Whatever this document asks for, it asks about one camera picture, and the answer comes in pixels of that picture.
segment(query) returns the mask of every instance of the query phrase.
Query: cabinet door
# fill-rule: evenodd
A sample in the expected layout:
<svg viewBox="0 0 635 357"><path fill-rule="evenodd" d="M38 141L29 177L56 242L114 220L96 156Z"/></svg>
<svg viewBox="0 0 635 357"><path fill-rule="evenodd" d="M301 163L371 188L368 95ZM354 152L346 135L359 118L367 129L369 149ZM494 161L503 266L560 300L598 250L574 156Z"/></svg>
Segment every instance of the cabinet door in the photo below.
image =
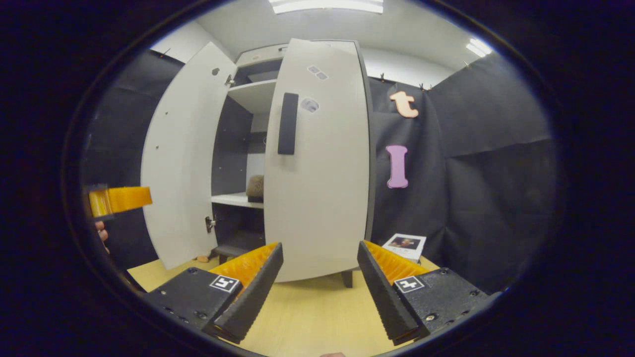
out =
<svg viewBox="0 0 635 357"><path fill-rule="evenodd" d="M358 265L368 210L368 113L356 47L346 44L349 48L342 50L292 39L277 78L264 187L266 238L284 247L276 281L313 278ZM295 131L283 124L281 137L285 93L299 97ZM303 108L305 99L319 108ZM295 134L295 146L285 132ZM281 140L293 154L279 153Z"/></svg>
<svg viewBox="0 0 635 357"><path fill-rule="evenodd" d="M141 185L152 195L145 223L166 269L217 246L205 217L213 219L211 160L229 75L236 75L236 65L207 44L168 86L145 137Z"/></svg>

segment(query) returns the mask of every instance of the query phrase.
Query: ceiling light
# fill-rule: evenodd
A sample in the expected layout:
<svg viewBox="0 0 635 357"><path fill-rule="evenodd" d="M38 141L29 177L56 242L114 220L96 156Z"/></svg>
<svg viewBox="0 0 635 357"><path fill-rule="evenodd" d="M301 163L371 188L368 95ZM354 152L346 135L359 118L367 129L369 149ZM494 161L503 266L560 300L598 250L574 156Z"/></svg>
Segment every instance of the ceiling light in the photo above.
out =
<svg viewBox="0 0 635 357"><path fill-rule="evenodd" d="M481 40L473 38L470 40L470 43L476 46L479 50L485 52L486 55L489 55L491 53L491 48Z"/></svg>
<svg viewBox="0 0 635 357"><path fill-rule="evenodd" d="M274 13L309 9L350 9L372 13L384 12L384 0L269 0Z"/></svg>
<svg viewBox="0 0 635 357"><path fill-rule="evenodd" d="M479 50L476 46L474 46L474 45L473 45L473 44L471 44L471 43L468 43L466 47L467 47L467 49L468 49L468 50L470 50L470 51L474 52L474 53L475 53L476 55L478 55L479 57L485 57L485 56L487 56L487 53L485 53L485 52L483 52L483 51Z"/></svg>

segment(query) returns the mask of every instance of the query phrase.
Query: black handle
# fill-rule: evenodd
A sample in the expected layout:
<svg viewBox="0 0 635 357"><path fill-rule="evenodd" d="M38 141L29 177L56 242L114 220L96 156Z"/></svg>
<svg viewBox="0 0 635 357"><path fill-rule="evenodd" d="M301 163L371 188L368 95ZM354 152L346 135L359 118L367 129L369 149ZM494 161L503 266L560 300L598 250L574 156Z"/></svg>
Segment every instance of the black handle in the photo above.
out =
<svg viewBox="0 0 635 357"><path fill-rule="evenodd" d="M295 153L295 123L298 119L298 100L296 93L285 93L282 99L280 132L278 133L278 154Z"/></svg>

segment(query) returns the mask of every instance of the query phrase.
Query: black fabric backdrop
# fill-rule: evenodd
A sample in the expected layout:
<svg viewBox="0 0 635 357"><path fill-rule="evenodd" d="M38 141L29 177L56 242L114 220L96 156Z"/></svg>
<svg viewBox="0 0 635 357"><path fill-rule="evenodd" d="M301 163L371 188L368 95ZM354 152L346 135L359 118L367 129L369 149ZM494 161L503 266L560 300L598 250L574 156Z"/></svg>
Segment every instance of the black fabric backdrop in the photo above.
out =
<svg viewBox="0 0 635 357"><path fill-rule="evenodd" d="M139 186L145 134L161 96L183 63L148 50L108 88L90 126L84 162L87 184ZM158 259L141 208L106 222L110 257L120 269Z"/></svg>
<svg viewBox="0 0 635 357"><path fill-rule="evenodd" d="M430 91L370 79L377 133L371 240L427 236L424 256L486 292L504 289L547 236L559 182L546 114L519 73L488 55ZM416 118L389 96L413 96ZM387 145L403 145L408 187L389 189Z"/></svg>

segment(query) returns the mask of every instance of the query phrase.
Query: door handle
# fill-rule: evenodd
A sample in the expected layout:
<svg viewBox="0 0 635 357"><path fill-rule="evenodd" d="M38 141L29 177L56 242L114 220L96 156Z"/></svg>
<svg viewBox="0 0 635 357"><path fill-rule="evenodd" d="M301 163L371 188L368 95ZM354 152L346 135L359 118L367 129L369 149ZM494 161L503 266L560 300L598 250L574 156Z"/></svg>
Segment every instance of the door handle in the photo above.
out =
<svg viewBox="0 0 635 357"><path fill-rule="evenodd" d="M278 154L293 155L295 153L295 124L298 119L298 100L296 93L285 93L282 99L282 115L278 133Z"/></svg>
<svg viewBox="0 0 635 357"><path fill-rule="evenodd" d="M212 220L210 216L205 217L205 227L207 227L207 233L211 233L211 229L216 227L216 219Z"/></svg>

